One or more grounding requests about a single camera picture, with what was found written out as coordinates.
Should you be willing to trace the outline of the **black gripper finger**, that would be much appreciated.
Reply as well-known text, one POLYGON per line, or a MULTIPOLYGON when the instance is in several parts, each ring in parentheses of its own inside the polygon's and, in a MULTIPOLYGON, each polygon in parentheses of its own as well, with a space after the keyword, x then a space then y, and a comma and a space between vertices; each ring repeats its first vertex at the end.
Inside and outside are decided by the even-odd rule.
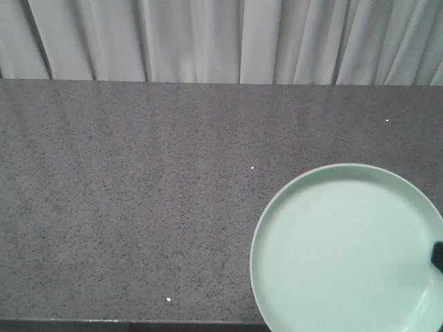
POLYGON ((431 253, 431 263, 436 267, 441 273, 443 272, 443 242, 438 241, 433 245, 433 250, 431 253))

